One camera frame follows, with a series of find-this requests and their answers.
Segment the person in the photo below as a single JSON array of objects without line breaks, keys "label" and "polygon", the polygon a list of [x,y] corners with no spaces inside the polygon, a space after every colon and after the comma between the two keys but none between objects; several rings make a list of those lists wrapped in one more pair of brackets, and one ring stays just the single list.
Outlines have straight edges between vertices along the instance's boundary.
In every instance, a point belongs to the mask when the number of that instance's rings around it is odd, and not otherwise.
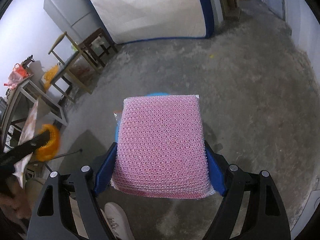
[{"label": "person", "polygon": [[[31,210],[45,183],[44,179],[34,178],[21,188],[18,179],[13,175],[15,169],[0,165],[0,232],[4,240],[26,240]],[[4,183],[12,193],[12,197],[1,193]],[[80,236],[88,238],[76,200],[70,198],[71,209],[76,228]],[[104,206],[102,214],[116,239],[134,240],[127,215],[116,203],[109,202]]]}]

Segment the sneaker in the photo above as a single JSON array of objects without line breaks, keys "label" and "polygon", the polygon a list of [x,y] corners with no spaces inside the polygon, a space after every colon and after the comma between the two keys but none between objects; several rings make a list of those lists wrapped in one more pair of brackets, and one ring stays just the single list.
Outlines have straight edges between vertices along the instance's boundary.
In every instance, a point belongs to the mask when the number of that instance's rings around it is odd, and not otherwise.
[{"label": "sneaker", "polygon": [[108,202],[104,206],[104,213],[117,238],[121,240],[134,240],[127,215],[118,204]]}]

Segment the pink sponge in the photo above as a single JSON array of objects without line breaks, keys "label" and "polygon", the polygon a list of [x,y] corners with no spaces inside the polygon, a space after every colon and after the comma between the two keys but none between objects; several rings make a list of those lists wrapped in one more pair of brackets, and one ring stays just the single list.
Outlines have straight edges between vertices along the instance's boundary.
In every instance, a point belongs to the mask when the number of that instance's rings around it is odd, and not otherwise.
[{"label": "pink sponge", "polygon": [[199,96],[124,100],[112,185],[147,197],[203,198],[214,193]]}]

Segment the beige pants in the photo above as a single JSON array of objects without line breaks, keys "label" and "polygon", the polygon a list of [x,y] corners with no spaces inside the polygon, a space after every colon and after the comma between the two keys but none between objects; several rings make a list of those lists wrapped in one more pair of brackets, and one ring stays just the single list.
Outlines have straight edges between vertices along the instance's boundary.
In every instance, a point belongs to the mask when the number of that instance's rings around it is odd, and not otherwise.
[{"label": "beige pants", "polygon": [[[41,189],[43,187],[43,185],[45,184],[45,179],[42,178],[33,178],[30,179],[26,182],[25,184],[25,191],[27,194],[27,198],[30,204],[30,207],[33,211],[34,205],[36,203],[36,200],[41,192]],[[78,234],[82,237],[88,238],[87,232],[85,231],[84,228],[84,224],[82,222],[81,219],[81,215],[80,215],[80,211],[79,211],[79,207],[78,207],[78,202],[72,198],[70,198],[70,204],[71,204],[71,210],[72,210],[72,214],[73,214],[73,218],[76,224],[76,228],[78,231]],[[103,210],[101,210],[102,215],[104,216],[104,219],[106,220],[107,224],[108,220],[106,218],[105,213],[103,212]]]}]

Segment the chair backrest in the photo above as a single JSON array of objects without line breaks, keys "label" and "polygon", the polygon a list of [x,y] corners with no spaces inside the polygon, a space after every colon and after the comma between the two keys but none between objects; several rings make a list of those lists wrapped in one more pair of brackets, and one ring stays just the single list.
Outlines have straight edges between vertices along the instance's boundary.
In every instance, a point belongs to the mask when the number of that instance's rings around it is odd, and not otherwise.
[{"label": "chair backrest", "polygon": [[67,32],[64,32],[63,34],[61,34],[57,40],[54,42],[54,44],[52,45],[51,49],[48,52],[48,55],[50,53],[54,54],[55,57],[62,63],[64,64],[63,60],[53,51],[55,49],[55,47],[57,47],[57,45],[63,40],[64,37],[67,37],[68,40],[72,43],[73,46],[75,46],[75,48],[82,53],[82,50],[79,48],[79,46],[73,41],[73,39],[71,39],[71,37],[67,34]]}]

